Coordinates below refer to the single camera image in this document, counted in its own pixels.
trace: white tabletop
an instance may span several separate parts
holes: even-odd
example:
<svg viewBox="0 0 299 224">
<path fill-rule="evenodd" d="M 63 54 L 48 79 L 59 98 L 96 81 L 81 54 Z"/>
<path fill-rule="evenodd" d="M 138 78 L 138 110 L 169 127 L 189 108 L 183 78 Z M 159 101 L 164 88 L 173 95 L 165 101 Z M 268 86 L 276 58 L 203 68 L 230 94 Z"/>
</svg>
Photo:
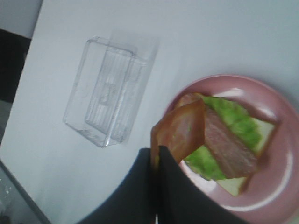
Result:
<svg viewBox="0 0 299 224">
<path fill-rule="evenodd" d="M 291 0 L 44 0 L 0 157 L 53 223 L 74 223 L 114 191 L 191 81 L 247 75 L 299 108 L 298 11 Z M 102 149 L 62 118 L 86 40 L 115 29 L 158 36 L 160 48 L 129 140 Z"/>
</svg>

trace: sandwich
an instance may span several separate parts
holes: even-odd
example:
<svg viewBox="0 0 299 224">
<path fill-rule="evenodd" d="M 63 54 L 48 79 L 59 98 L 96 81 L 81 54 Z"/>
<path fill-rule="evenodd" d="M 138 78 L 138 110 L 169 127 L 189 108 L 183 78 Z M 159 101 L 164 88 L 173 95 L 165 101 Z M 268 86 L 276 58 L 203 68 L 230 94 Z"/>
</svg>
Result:
<svg viewBox="0 0 299 224">
<path fill-rule="evenodd" d="M 204 179 L 214 180 L 228 193 L 238 196 L 258 171 L 258 160 L 275 125 L 252 117 L 235 101 L 199 93 L 184 95 L 175 109 L 197 100 L 205 104 L 205 140 L 184 162 Z"/>
</svg>

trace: clear plastic container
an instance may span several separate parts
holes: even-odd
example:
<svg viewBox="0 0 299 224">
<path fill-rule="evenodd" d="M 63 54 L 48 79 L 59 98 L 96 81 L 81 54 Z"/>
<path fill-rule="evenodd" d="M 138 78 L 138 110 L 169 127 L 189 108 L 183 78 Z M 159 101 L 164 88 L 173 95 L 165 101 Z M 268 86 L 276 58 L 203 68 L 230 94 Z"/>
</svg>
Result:
<svg viewBox="0 0 299 224">
<path fill-rule="evenodd" d="M 64 115 L 69 127 L 99 147 L 128 138 L 156 56 L 144 38 L 133 46 L 113 40 L 118 37 L 126 35 L 87 41 Z"/>
</svg>

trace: ham slice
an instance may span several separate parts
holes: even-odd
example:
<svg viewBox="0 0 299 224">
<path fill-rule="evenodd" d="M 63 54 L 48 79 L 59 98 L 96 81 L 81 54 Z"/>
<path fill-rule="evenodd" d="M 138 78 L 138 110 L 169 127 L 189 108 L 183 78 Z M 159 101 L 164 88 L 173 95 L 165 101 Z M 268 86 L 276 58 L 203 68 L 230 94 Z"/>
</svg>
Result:
<svg viewBox="0 0 299 224">
<path fill-rule="evenodd" d="M 175 108 L 200 100 L 199 93 L 184 95 Z M 227 178 L 248 176 L 256 171 L 257 159 L 209 107 L 205 111 L 205 145 Z"/>
<path fill-rule="evenodd" d="M 179 163 L 204 144 L 204 110 L 202 99 L 167 113 L 151 130 L 152 166 L 158 165 L 158 146 L 166 146 Z"/>
</svg>

